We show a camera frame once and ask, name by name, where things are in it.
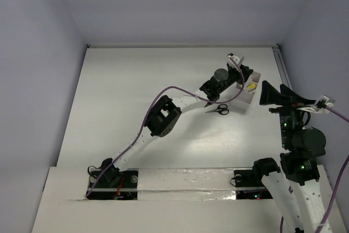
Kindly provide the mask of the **black handled scissors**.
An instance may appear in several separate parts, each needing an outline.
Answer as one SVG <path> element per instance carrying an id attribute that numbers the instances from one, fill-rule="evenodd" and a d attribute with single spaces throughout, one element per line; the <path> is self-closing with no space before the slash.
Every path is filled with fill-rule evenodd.
<path id="1" fill-rule="evenodd" d="M 230 111 L 228 109 L 228 105 L 227 104 L 220 104 L 220 105 L 217 106 L 216 109 L 206 111 L 206 113 L 212 113 L 212 112 L 216 112 L 216 113 L 224 116 L 224 115 L 229 114 Z"/>

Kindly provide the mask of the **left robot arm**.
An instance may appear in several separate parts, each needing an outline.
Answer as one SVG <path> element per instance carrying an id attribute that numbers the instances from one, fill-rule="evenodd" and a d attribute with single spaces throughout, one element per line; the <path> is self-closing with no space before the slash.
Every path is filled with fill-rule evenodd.
<path id="1" fill-rule="evenodd" d="M 168 135 L 184 113 L 212 104 L 226 104 L 235 100 L 243 91 L 253 70 L 243 64 L 227 63 L 226 69 L 218 69 L 196 92 L 192 93 L 176 86 L 161 91 L 151 103 L 136 138 L 115 157 L 105 159 L 99 167 L 95 182 L 86 193 L 105 182 L 109 187 L 119 186 L 123 172 L 133 157 L 154 140 Z"/>

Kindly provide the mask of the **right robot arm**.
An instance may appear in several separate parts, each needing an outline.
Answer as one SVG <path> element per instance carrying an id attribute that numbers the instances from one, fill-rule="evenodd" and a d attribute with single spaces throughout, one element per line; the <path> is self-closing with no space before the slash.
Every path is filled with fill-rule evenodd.
<path id="1" fill-rule="evenodd" d="M 320 191 L 317 157 L 325 155 L 326 136 L 314 127 L 306 128 L 305 116 L 328 113 L 334 99 L 322 95 L 306 99 L 286 85 L 274 88 L 263 81 L 260 105 L 269 105 L 279 116 L 280 163 L 273 158 L 254 162 L 251 179 L 264 185 L 275 201 L 289 232 L 331 232 Z"/>

